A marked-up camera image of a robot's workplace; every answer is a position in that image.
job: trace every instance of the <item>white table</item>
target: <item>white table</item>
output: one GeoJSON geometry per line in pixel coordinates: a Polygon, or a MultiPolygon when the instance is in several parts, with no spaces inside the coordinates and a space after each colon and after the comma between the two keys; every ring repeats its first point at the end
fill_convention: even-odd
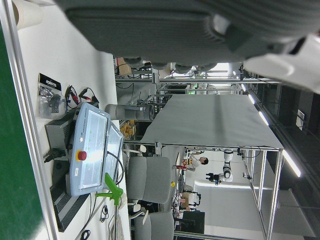
{"type": "MultiPolygon", "coordinates": [[[[93,89],[99,100],[100,109],[107,104],[117,103],[115,75],[113,69],[113,56],[108,53],[96,51],[89,42],[66,19],[57,6],[42,7],[43,22],[18,31],[22,57],[25,66],[27,84],[30,92],[33,111],[37,116],[38,75],[42,73],[62,85],[62,93],[69,85],[73,85],[77,93],[86,87],[93,89]]],[[[50,119],[36,119],[37,131],[43,155],[49,151],[49,144],[45,131],[45,124],[50,119]]],[[[48,191],[52,184],[53,161],[44,164],[48,191]]],[[[120,188],[126,191],[125,179],[120,188]]],[[[92,206],[95,197],[92,194],[92,206]]],[[[86,227],[91,231],[89,239],[108,239],[108,222],[100,223],[100,212],[106,204],[110,218],[114,212],[113,201],[99,197],[96,201],[95,214],[86,227]]],[[[82,205],[64,233],[59,233],[61,240],[76,239],[80,230],[88,220],[90,211],[90,198],[82,205]]],[[[128,208],[119,211],[121,216],[124,239],[130,238],[128,208]]]]}

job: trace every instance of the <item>touchscreen display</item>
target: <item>touchscreen display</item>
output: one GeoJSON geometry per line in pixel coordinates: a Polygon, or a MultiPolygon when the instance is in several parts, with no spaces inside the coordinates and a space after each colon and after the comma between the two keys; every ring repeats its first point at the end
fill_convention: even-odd
{"type": "Polygon", "coordinates": [[[101,185],[107,121],[105,116],[92,110],[88,111],[83,148],[87,157],[82,161],[81,189],[101,185]]]}

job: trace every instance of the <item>white cup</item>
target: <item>white cup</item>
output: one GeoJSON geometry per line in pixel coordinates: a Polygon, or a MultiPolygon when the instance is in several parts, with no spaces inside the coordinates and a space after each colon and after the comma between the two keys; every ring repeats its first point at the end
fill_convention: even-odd
{"type": "Polygon", "coordinates": [[[16,28],[18,30],[40,24],[44,12],[37,4],[25,0],[12,0],[16,28]]]}

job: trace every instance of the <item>cardboard box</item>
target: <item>cardboard box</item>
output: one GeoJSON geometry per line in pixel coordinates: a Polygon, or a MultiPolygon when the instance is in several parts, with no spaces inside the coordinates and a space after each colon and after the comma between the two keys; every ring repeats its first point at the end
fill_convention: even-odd
{"type": "Polygon", "coordinates": [[[119,67],[119,74],[120,75],[126,76],[126,75],[130,75],[132,73],[131,67],[128,64],[126,64],[123,57],[119,57],[119,58],[117,57],[116,63],[119,67]]]}

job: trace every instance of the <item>white shirt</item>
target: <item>white shirt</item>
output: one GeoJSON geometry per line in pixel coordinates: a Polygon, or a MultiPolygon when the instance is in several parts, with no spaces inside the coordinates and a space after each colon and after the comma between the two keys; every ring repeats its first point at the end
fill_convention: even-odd
{"type": "Polygon", "coordinates": [[[201,162],[195,156],[190,155],[190,159],[192,160],[192,163],[188,165],[188,169],[195,169],[196,167],[201,165],[201,162]]]}

